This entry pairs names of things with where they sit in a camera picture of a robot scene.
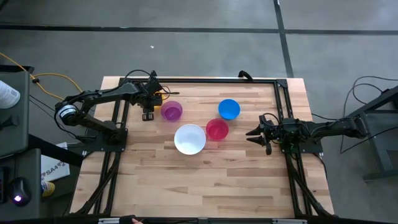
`hand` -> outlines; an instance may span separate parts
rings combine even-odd
[[[135,218],[132,219],[133,224],[143,224],[142,222],[139,222],[138,220],[136,220]]]

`cable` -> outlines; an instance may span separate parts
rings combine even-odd
[[[330,121],[335,121],[335,120],[337,120],[337,119],[335,119],[335,118],[326,118],[326,117],[322,117],[322,116],[317,115],[317,114],[315,114],[315,113],[311,113],[311,114],[314,115],[314,116],[317,116],[317,117],[319,117],[319,118],[322,118],[322,119],[328,119],[328,120],[330,120]]]
[[[278,124],[280,124],[279,119],[278,119],[274,114],[272,114],[272,113],[264,113],[263,116],[265,116],[265,115],[271,115],[271,116],[273,116],[273,117],[278,121]]]
[[[24,67],[22,67],[20,64],[18,64],[16,61],[14,61],[13,59],[11,59],[11,58],[8,57],[7,55],[5,55],[5,54],[3,54],[3,53],[1,53],[1,52],[0,52],[0,55],[3,56],[3,57],[5,57],[6,59],[8,59],[10,62],[16,64],[16,65],[17,65],[19,68],[21,68],[23,71],[28,72]],[[41,73],[41,74],[37,74],[37,75],[33,76],[32,74],[29,73],[29,76],[30,76],[31,79],[35,79],[36,76],[41,76],[41,75],[55,75],[55,76],[60,76],[60,77],[67,78],[67,79],[70,80],[80,91],[82,91],[81,88],[80,88],[71,78],[67,77],[66,75],[61,75],[61,74],[58,74],[58,73]],[[45,88],[44,88],[40,83],[37,82],[37,83],[35,83],[35,84],[36,84],[44,93],[46,93],[46,94],[48,94],[48,95],[50,95],[50,96],[53,96],[53,97],[55,97],[55,98],[57,98],[57,99],[59,99],[59,100],[63,100],[63,98],[62,98],[61,96],[55,95],[55,94],[50,93],[50,92],[48,92],[47,90],[45,90]]]
[[[168,86],[162,86],[162,88],[163,88],[163,87],[166,87],[167,90],[169,91],[169,93],[171,92],[171,91],[170,91],[170,88],[169,88]],[[171,95],[171,94],[168,94],[167,97],[166,97],[164,100],[167,100],[167,99],[170,97],[170,95]]]
[[[325,176],[326,176],[326,180],[328,179],[328,172],[326,171],[326,165],[325,162],[323,161],[323,159],[316,153],[313,153],[314,156],[318,157],[319,160],[321,161],[322,165],[323,165],[323,169],[325,170]]]
[[[55,112],[55,110],[53,108],[51,108],[50,106],[46,105],[45,103],[41,102],[40,100],[38,100],[36,97],[32,96],[29,94],[29,96],[33,99],[35,99],[36,101],[38,101],[39,103],[43,104],[44,106],[46,106],[48,109],[52,110]]]
[[[358,82],[358,81],[359,81],[360,79],[362,79],[362,78],[378,78],[378,79],[387,80],[387,81],[398,81],[398,79],[395,79],[395,78],[383,78],[383,77],[377,77],[377,76],[373,76],[373,75],[366,75],[366,76],[357,78],[357,79],[355,80],[354,84],[353,84],[353,88],[354,88],[356,82]]]
[[[72,82],[75,86],[76,86],[76,88],[80,91],[80,93],[83,91],[80,87],[79,87],[79,85],[77,85],[77,83],[75,82],[75,81],[73,81],[71,78],[69,78],[68,76],[66,76],[66,75],[62,75],[62,74],[58,74],[58,73],[40,73],[40,74],[36,74],[36,75],[34,75],[33,77],[39,77],[39,76],[42,76],[42,75],[53,75],[53,76],[58,76],[58,77],[63,77],[63,78],[66,78],[67,80],[69,80],[70,82]]]
[[[281,126],[283,126],[283,125],[289,125],[289,124],[300,124],[300,125],[302,125],[302,126],[307,130],[307,132],[310,134],[309,128],[308,128],[305,124],[303,124],[303,123],[297,122],[297,123],[280,124],[280,121],[279,121],[279,120],[277,119],[277,117],[276,117],[274,114],[272,114],[272,113],[264,113],[262,118],[265,118],[264,115],[266,115],[266,114],[271,115],[271,116],[273,116],[274,118],[276,118],[276,120],[277,120],[278,123],[279,123],[278,125],[271,125],[271,124],[268,124],[266,121],[263,120],[264,124],[267,125],[267,126],[270,126],[270,127],[275,128],[275,127],[281,127]]]
[[[359,145],[359,144],[362,144],[362,143],[366,142],[367,140],[369,140],[369,139],[371,139],[371,138],[373,138],[373,137],[375,137],[375,136],[378,136],[379,134],[382,134],[382,133],[385,133],[385,132],[387,132],[387,131],[391,131],[391,130],[394,130],[394,129],[397,129],[397,128],[398,128],[398,126],[393,127],[393,128],[389,128],[389,129],[386,129],[386,130],[384,130],[384,131],[381,131],[381,132],[379,132],[379,133],[377,133],[377,134],[374,134],[374,135],[372,135],[371,137],[368,137],[367,139],[365,139],[365,140],[363,140],[363,141],[360,141],[360,142],[356,143],[355,145],[353,145],[353,146],[347,148],[346,150],[340,152],[340,154],[343,154],[344,152],[349,151],[350,149],[354,148],[355,146],[357,146],[357,145]]]
[[[375,86],[375,85],[369,84],[369,86],[372,86],[372,87],[374,87],[375,89],[379,90],[380,93],[383,92],[379,87],[377,87],[377,86]],[[362,102],[361,100],[359,100],[358,97],[356,97],[354,90],[353,90],[353,95],[354,95],[355,100],[358,100],[360,103],[366,104],[366,103]]]
[[[329,128],[329,127],[333,126],[335,123],[337,123],[338,121],[341,121],[341,120],[344,120],[344,119],[350,119],[350,118],[340,118],[340,119],[337,119],[336,121],[332,122],[331,124],[328,124],[328,122],[326,122],[326,125],[317,127],[317,128],[315,128],[314,130],[312,130],[312,132],[311,132],[311,134],[310,134],[310,137],[312,137],[312,134],[313,134],[316,130],[321,129],[321,128]]]
[[[145,74],[147,74],[148,76],[150,76],[151,78],[153,78],[154,80],[156,80],[156,82],[160,85],[160,83],[159,83],[159,81],[156,79],[156,77],[155,76],[153,76],[152,74],[150,74],[149,72],[147,72],[147,71],[145,71],[145,70],[142,70],[142,69],[135,69],[135,70],[133,70],[133,71],[130,71],[129,73],[127,73],[127,75],[124,77],[124,79],[123,79],[123,82],[121,82],[121,83],[124,83],[124,81],[126,81],[126,79],[127,79],[127,77],[129,76],[129,75],[131,75],[132,73],[134,73],[134,72],[144,72]],[[170,89],[167,91],[167,90],[165,90],[165,88],[162,86],[162,85],[160,85],[161,87],[162,87],[162,89],[163,89],[163,91],[165,91],[165,93],[164,94],[180,94],[179,92],[171,92],[170,91]]]
[[[43,102],[41,102],[40,100],[38,100],[38,99],[36,99],[38,102],[40,102],[40,103],[42,103],[43,105],[45,105],[45,106],[47,106],[46,104],[44,104]],[[33,103],[34,105],[36,105],[40,110],[42,110],[44,113],[46,113],[47,115],[49,115],[51,118],[52,118],[52,115],[51,114],[49,114],[45,109],[43,109],[41,106],[39,106],[37,103],[35,103],[35,102],[33,102],[31,99],[29,99],[29,101],[31,102],[31,103]],[[73,133],[69,133],[69,132],[67,132],[67,134],[71,137],[71,138],[73,138],[73,139],[76,139],[76,135],[75,134],[73,134]]]
[[[351,93],[351,91],[354,91],[355,87],[357,86],[361,86],[361,85],[367,85],[367,86],[373,86],[372,84],[368,84],[368,83],[360,83],[357,85],[354,85],[347,93],[346,99],[344,101],[344,106],[343,106],[343,118],[346,116],[346,107],[347,107],[347,101],[348,101],[348,97],[349,94]],[[340,144],[340,154],[341,154],[341,150],[343,150],[343,144],[344,144],[344,135],[341,136],[341,144]]]
[[[55,124],[57,125],[57,127],[59,129],[61,129],[61,131],[65,131],[66,133],[69,133],[69,134],[73,135],[73,138],[77,139],[77,135],[76,134],[73,134],[72,132],[66,130],[63,126],[61,128],[60,124],[57,121],[57,113],[54,113],[54,117],[53,118],[54,118]]]

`computer mouse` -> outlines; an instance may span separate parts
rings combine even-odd
[[[8,185],[8,197],[17,206],[24,206],[30,202],[30,190],[27,180],[17,177]]]

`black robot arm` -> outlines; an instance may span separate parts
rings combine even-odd
[[[264,115],[261,115],[259,119],[259,126],[246,135],[260,136],[247,138],[247,140],[266,146],[268,155],[272,152],[270,141],[274,140],[279,144],[298,146],[299,144],[311,144],[327,136],[345,135],[352,138],[365,138],[367,133],[361,118],[342,118],[325,123],[285,118],[277,125],[274,125],[271,120],[266,120]]]
[[[112,121],[100,121],[88,114],[94,105],[124,100],[132,105],[138,104],[143,109],[142,120],[154,119],[154,106],[162,104],[162,95],[156,93],[162,86],[155,76],[150,76],[148,82],[127,82],[108,90],[84,91],[79,95],[68,96],[55,105],[55,111],[62,122],[68,126],[81,125],[101,133],[108,144],[120,141],[121,132]],[[82,103],[78,109],[74,104]]]

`concrete floor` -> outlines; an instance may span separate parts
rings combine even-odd
[[[398,29],[395,0],[280,0],[280,7],[287,29]],[[0,22],[278,28],[272,0],[13,0],[0,12]],[[398,38],[394,35],[287,35],[287,43],[294,77],[304,78],[312,112],[322,116],[341,117],[345,96],[356,78],[398,78]],[[175,76],[235,77],[240,70],[254,77],[287,76],[279,34],[0,30],[0,51],[21,64],[34,66],[35,73],[67,74],[87,90],[99,88],[105,75],[124,75],[137,68]],[[0,58],[0,63],[9,62]],[[381,89],[397,85],[363,81]],[[41,83],[61,96],[76,93],[72,84],[57,77],[43,78]],[[48,105],[57,102],[37,88],[30,92]],[[358,97],[364,101],[378,94],[368,86],[358,88]],[[350,98],[347,112],[359,106]],[[71,130],[83,132],[80,128]],[[30,132],[54,143],[73,141],[34,105],[30,107]],[[346,139],[345,148],[354,142]],[[340,138],[325,138],[322,144],[335,213],[398,222],[398,178],[371,183],[362,180],[363,175],[377,171],[368,144],[342,156],[338,152]]]

